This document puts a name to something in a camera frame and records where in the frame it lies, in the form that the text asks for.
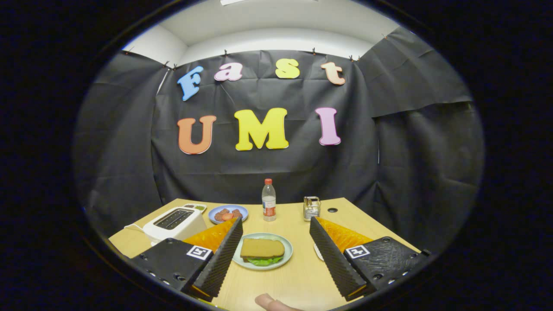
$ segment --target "finger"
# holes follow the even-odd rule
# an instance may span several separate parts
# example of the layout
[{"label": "finger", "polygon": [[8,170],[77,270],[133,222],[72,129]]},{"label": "finger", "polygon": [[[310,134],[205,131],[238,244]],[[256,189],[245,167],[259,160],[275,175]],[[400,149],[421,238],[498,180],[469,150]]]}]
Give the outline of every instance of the finger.
[{"label": "finger", "polygon": [[268,310],[269,303],[273,302],[274,299],[269,296],[269,294],[261,294],[255,298],[255,303],[265,310]]},{"label": "finger", "polygon": [[272,302],[269,303],[267,311],[301,311],[301,310],[289,307],[279,300],[273,300]]}]

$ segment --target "lettuce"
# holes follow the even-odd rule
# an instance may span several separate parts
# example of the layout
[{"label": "lettuce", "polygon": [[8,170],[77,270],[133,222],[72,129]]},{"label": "lettuce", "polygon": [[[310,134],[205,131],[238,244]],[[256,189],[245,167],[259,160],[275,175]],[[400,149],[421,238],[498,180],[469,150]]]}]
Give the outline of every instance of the lettuce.
[{"label": "lettuce", "polygon": [[273,263],[277,263],[281,259],[282,257],[275,257],[271,259],[248,259],[248,261],[256,266],[268,266],[272,265]]}]

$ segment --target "black cloth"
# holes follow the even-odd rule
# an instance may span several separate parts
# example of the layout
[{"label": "black cloth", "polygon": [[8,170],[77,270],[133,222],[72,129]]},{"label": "black cloth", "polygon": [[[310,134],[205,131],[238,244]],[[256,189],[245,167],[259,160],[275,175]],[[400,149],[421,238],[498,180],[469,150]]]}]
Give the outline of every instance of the black cloth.
[{"label": "black cloth", "polygon": [[[276,76],[281,58],[298,61],[298,78]],[[342,68],[344,85],[328,81],[320,66],[329,61]],[[243,65],[240,80],[214,80],[221,65],[233,62]],[[183,101],[177,81],[197,66],[204,68],[200,89]],[[449,64],[403,28],[353,62],[249,51],[167,71],[121,53],[81,111],[77,184],[106,235],[175,198],[259,204],[263,180],[272,178],[277,203],[345,197],[415,246],[439,251],[470,211],[481,176],[482,130],[471,101]],[[275,107],[288,111],[289,147],[237,151],[234,113],[250,109],[263,122]],[[337,110],[339,145],[319,144],[319,107]],[[199,118],[206,115],[217,117],[210,148],[183,153],[177,121],[195,118],[191,140],[199,143]]]},{"label": "black cloth", "polygon": [[150,130],[166,72],[156,61],[121,53],[100,72],[79,112],[73,141],[77,195],[107,236],[161,206]]}]

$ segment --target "screw hole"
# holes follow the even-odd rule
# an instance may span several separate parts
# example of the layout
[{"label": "screw hole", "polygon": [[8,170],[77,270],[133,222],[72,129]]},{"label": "screw hole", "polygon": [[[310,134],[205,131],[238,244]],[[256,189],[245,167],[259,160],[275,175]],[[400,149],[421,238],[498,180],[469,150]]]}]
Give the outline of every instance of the screw hole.
[{"label": "screw hole", "polygon": [[186,280],[186,278],[183,277],[182,275],[178,274],[178,273],[175,273],[175,280],[182,282],[182,281]]}]

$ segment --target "pink letter i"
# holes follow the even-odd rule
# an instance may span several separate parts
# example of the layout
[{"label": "pink letter i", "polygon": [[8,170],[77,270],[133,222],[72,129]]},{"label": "pink letter i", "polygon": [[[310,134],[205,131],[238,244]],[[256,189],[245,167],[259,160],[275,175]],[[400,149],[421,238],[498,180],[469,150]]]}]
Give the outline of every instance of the pink letter i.
[{"label": "pink letter i", "polygon": [[334,124],[336,109],[317,108],[315,112],[321,118],[322,137],[319,139],[319,143],[323,146],[339,144],[341,140],[340,137],[336,135],[336,125]]}]

